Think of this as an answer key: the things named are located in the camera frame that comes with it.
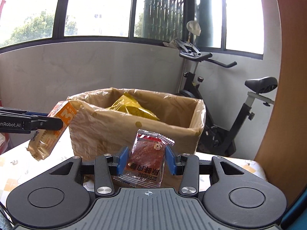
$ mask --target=window frame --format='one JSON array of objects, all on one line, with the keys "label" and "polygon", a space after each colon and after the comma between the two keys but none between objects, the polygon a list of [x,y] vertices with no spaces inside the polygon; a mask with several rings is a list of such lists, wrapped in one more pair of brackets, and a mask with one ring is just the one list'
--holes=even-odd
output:
[{"label": "window frame", "polygon": [[[135,14],[137,0],[131,0],[130,21],[128,37],[117,36],[101,36],[101,35],[82,35],[82,36],[64,36],[66,12],[69,0],[58,0],[54,16],[53,31],[51,38],[37,39],[26,41],[0,48],[0,53],[9,52],[26,47],[33,47],[45,44],[61,43],[61,42],[78,42],[78,41],[117,41],[117,42],[130,42],[139,44],[150,44],[156,46],[164,46],[163,41],[134,37],[135,30]],[[183,7],[183,28],[182,38],[188,39],[188,30],[185,27],[188,21],[194,20],[194,0],[184,0]],[[199,47],[202,52],[225,53],[238,56],[245,56],[254,59],[263,60],[263,54],[244,52],[238,50],[226,49],[226,0],[222,0],[222,35],[221,47]]]}]

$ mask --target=gray ribbed plate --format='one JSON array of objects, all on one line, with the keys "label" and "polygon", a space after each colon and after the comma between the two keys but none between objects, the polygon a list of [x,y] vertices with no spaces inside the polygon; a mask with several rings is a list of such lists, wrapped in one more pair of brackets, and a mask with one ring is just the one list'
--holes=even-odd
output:
[{"label": "gray ribbed plate", "polygon": [[228,230],[211,219],[199,201],[184,198],[173,188],[128,189],[112,198],[100,198],[77,223],[62,230]]}]

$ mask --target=panda logo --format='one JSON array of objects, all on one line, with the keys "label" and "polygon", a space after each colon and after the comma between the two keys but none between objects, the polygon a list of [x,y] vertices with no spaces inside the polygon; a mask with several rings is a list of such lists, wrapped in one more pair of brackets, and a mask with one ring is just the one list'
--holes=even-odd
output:
[{"label": "panda logo", "polygon": [[153,148],[154,148],[155,150],[160,150],[160,149],[162,148],[162,144],[155,144],[155,145],[153,146]]}]

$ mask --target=exercise bike seat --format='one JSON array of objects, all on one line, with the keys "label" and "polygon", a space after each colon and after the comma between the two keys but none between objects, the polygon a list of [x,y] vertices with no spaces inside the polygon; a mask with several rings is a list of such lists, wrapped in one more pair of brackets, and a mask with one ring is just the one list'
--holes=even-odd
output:
[{"label": "exercise bike seat", "polygon": [[275,77],[264,77],[246,80],[245,85],[257,94],[266,94],[273,91],[277,87],[278,82]]}]

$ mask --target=silver bolt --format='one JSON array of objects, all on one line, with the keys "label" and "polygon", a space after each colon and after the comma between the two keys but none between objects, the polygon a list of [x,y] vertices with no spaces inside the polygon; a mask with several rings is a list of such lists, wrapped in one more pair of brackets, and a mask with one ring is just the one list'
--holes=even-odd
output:
[{"label": "silver bolt", "polygon": [[110,187],[99,187],[97,188],[97,193],[99,194],[109,194],[112,192],[112,189]]},{"label": "silver bolt", "polygon": [[196,192],[196,188],[194,187],[183,187],[181,192],[184,194],[194,194]]}]

